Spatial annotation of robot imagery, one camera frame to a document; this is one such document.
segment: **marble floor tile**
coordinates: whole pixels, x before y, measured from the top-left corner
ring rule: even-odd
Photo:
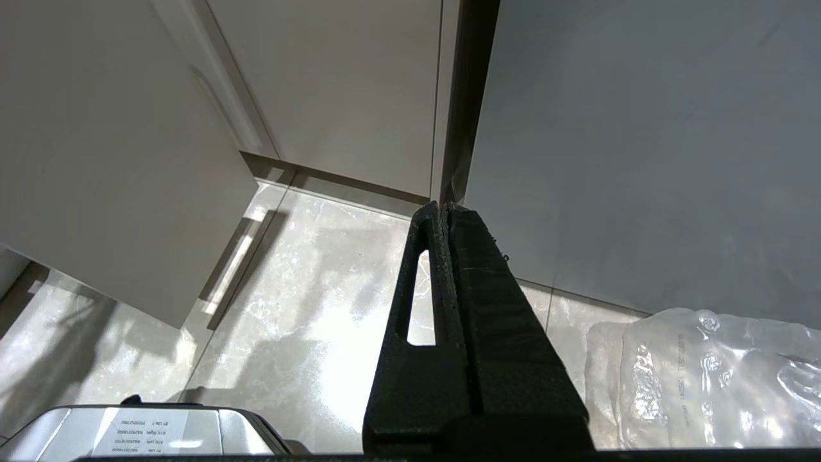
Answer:
[[[259,413],[314,453],[361,451],[409,224],[290,190],[182,399]]]
[[[559,290],[553,291],[548,338],[565,365],[579,396],[585,399],[587,334],[599,322],[633,322],[647,316]]]
[[[211,332],[198,302],[181,329],[55,270],[0,341],[0,435],[65,404],[165,401],[184,386]]]

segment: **white cabinet door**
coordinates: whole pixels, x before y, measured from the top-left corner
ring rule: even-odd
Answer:
[[[0,243],[181,326],[255,191],[149,2],[3,5]]]
[[[209,5],[282,160],[430,195],[441,0]]]

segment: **floor tile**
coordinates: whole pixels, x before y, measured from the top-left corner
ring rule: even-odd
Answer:
[[[436,335],[433,330],[433,297],[431,297],[430,292],[430,259],[428,251],[422,252],[422,255],[419,256],[410,318],[408,343],[412,345],[435,345]]]
[[[231,241],[220,256],[208,282],[203,287],[200,299],[216,303],[209,329],[214,330],[222,320],[224,312],[243,274],[247,271],[250,258],[256,252],[263,229],[270,223],[269,217],[277,210],[285,196],[285,187],[258,182],[258,189],[242,220],[237,225]]]
[[[313,452],[361,451],[408,227],[289,191],[183,400],[259,413]]]
[[[64,404],[165,401],[184,386],[211,333],[207,303],[174,329],[52,270],[0,341],[0,434]]]
[[[587,333],[599,322],[633,322],[646,315],[587,297],[553,291],[548,338],[565,365],[581,399],[585,399]]]

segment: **white cabinet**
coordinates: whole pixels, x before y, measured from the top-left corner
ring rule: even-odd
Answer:
[[[0,244],[181,326],[256,188],[237,150],[438,198],[459,6],[9,3]]]
[[[431,177],[434,170],[441,175],[433,164],[444,147],[455,2],[447,9],[442,0],[209,5],[279,159],[438,195],[431,194]],[[438,112],[440,146],[434,146]],[[433,182],[438,191],[441,179]]]
[[[181,326],[256,183],[149,2],[4,5],[0,243]]]

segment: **tile grout line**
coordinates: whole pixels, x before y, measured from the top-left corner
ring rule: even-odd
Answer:
[[[277,213],[279,213],[279,207],[282,205],[282,201],[284,201],[284,200],[285,200],[285,193],[283,193],[283,194],[282,194],[282,197],[280,197],[280,198],[279,198],[279,202],[277,202],[277,208],[276,208],[276,209],[274,209],[274,212],[273,212],[274,216],[276,216],[276,215],[277,215]],[[268,222],[268,227],[267,227],[267,228],[263,231],[263,233],[262,233],[262,235],[263,235],[263,236],[264,236],[264,235],[268,232],[268,229],[271,227],[271,223],[273,223],[273,219],[271,219],[271,220]],[[250,261],[253,261],[253,260],[254,260],[254,258],[256,257],[256,252],[257,252],[258,250],[259,250],[259,247],[257,247],[257,248],[254,250],[254,255],[252,255],[252,256],[250,257]],[[241,279],[244,279],[244,278],[245,278],[245,273],[243,273],[243,274],[242,274],[242,276],[241,276]],[[211,345],[211,340],[213,340],[213,336],[214,336],[214,334],[216,334],[216,333],[217,333],[217,329],[219,329],[219,326],[217,326],[214,330],[212,330],[212,331],[211,331],[211,335],[208,337],[208,341],[207,341],[207,342],[205,342],[205,346],[203,347],[203,352],[202,352],[202,354],[200,355],[200,357],[199,357],[199,358],[197,358],[197,362],[196,362],[196,364],[194,364],[194,366],[191,368],[191,374],[189,374],[189,375],[188,375],[188,380],[186,381],[186,384],[182,387],[182,391],[180,392],[180,397],[179,397],[179,398],[177,398],[177,403],[181,403],[181,402],[182,402],[182,398],[183,398],[183,396],[185,396],[185,395],[186,395],[186,392],[188,391],[188,386],[191,384],[191,380],[194,378],[194,373],[197,371],[197,367],[199,367],[199,366],[200,366],[200,363],[202,363],[203,357],[205,356],[205,353],[208,351],[208,346],[209,346],[209,345]]]
[[[550,326],[550,312],[553,311],[553,288],[549,288],[550,296],[548,297],[548,319],[544,322],[544,334],[548,333],[548,326]]]

